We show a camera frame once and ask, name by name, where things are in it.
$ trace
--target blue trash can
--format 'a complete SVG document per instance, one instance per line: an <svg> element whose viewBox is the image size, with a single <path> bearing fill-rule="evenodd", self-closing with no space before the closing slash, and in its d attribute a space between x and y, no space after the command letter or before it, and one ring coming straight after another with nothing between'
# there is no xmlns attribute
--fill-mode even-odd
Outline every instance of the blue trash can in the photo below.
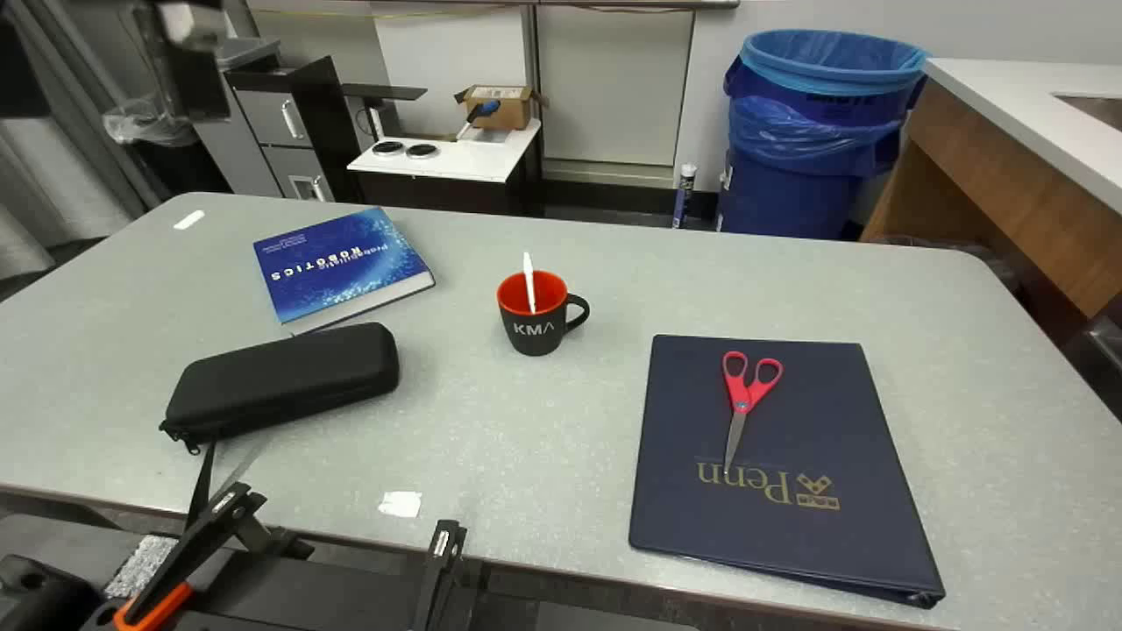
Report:
<svg viewBox="0 0 1122 631"><path fill-rule="evenodd" d="M898 159L921 52L847 31L750 34L725 75L725 230L841 235L861 179Z"/></svg>

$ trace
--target scissor blade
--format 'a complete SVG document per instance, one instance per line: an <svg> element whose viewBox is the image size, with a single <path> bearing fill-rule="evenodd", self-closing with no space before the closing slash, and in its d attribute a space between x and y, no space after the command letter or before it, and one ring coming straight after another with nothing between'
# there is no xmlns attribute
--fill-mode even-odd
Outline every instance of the scissor blade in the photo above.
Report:
<svg viewBox="0 0 1122 631"><path fill-rule="evenodd" d="M728 437L725 437L725 468L728 468L731 459L736 459L736 449L739 449L739 437L742 437L742 425L748 425L748 412L731 412L731 421L728 421Z"/></svg>

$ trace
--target blue booklet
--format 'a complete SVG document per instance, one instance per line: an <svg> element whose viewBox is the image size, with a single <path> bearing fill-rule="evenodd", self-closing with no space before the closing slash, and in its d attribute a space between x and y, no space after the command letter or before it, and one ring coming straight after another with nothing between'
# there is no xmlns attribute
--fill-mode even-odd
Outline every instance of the blue booklet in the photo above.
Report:
<svg viewBox="0 0 1122 631"><path fill-rule="evenodd" d="M779 356L725 467L725 352ZM632 547L910 605L943 578L856 345L655 335Z"/></svg>
<svg viewBox="0 0 1122 631"><path fill-rule="evenodd" d="M432 286L425 258L381 210L285 230L251 243L251 251L277 318L291 334L317 328Z"/></svg>

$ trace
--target cardboard box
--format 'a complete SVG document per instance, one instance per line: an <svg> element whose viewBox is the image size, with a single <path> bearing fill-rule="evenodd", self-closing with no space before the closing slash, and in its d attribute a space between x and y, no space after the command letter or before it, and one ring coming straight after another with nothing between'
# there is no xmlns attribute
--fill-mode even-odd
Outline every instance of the cardboard box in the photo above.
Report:
<svg viewBox="0 0 1122 631"><path fill-rule="evenodd" d="M531 114L531 93L517 83L472 83L461 86L457 103L461 103L461 114L472 114L479 110L468 125L489 132L521 128Z"/></svg>

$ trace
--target red scissors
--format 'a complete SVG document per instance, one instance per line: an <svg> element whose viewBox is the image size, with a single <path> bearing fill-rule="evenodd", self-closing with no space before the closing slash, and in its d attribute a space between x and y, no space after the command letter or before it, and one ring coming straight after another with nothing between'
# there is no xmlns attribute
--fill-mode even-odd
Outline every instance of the red scissors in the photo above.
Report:
<svg viewBox="0 0 1122 631"><path fill-rule="evenodd" d="M766 401L766 394L779 385L781 361L759 356L758 368L750 371L750 361L742 352L725 352L722 371L725 371L725 388L731 404L731 421L725 437L725 468L728 468L742 437L748 412L758 410L758 404Z"/></svg>

